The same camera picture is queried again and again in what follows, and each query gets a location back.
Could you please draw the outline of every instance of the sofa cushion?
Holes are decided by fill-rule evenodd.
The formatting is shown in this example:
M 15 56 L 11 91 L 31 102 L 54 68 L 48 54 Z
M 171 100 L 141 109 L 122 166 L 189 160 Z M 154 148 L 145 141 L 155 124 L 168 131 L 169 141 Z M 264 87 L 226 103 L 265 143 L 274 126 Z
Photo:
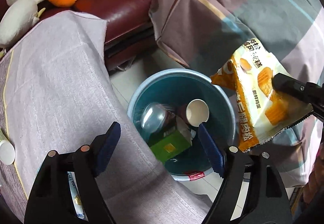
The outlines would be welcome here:
M 105 43 L 151 26 L 148 10 L 152 0 L 77 0 L 73 8 L 108 21 Z

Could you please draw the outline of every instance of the snack bag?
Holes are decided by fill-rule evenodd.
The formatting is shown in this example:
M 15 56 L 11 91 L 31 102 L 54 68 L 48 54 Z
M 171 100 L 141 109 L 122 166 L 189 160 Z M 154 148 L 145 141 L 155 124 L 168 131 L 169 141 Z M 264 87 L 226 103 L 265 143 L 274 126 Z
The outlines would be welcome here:
M 274 75 L 289 73 L 257 38 L 240 46 L 213 76 L 212 84 L 236 91 L 239 109 L 239 149 L 263 144 L 307 115 L 307 105 L 272 88 Z

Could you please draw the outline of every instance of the blue gripper pad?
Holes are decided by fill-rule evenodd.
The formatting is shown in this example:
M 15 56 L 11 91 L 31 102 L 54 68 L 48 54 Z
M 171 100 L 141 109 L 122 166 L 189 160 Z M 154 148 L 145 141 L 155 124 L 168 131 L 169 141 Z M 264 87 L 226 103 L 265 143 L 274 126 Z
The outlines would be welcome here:
M 95 176 L 100 175 L 107 168 L 110 158 L 120 139 L 121 128 L 120 124 L 114 122 L 105 134 L 105 141 L 97 154 L 95 167 Z
M 224 157 L 203 124 L 199 125 L 198 137 L 214 172 L 224 178 Z

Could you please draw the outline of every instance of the white plush bird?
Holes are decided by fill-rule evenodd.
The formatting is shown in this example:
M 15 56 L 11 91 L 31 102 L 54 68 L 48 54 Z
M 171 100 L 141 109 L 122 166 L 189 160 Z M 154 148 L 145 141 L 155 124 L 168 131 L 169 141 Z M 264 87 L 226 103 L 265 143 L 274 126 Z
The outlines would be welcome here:
M 43 0 L 6 0 L 9 9 L 0 22 L 0 48 L 14 45 L 38 21 L 45 8 L 38 12 Z

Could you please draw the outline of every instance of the blue trash can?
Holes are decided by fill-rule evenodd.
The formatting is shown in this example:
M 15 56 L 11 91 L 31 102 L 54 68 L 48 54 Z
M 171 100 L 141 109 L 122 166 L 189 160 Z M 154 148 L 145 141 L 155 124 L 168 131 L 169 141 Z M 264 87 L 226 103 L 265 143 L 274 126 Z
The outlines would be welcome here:
M 193 99 L 202 99 L 209 107 L 206 128 L 210 135 L 224 137 L 230 145 L 235 137 L 235 116 L 228 97 L 211 84 L 210 78 L 192 70 L 169 69 L 147 78 L 134 92 L 127 115 L 147 142 L 149 135 L 140 126 L 140 118 L 149 103 L 180 107 Z M 165 167 L 177 181 L 195 180 L 213 172 L 198 137 L 189 149 L 166 161 Z

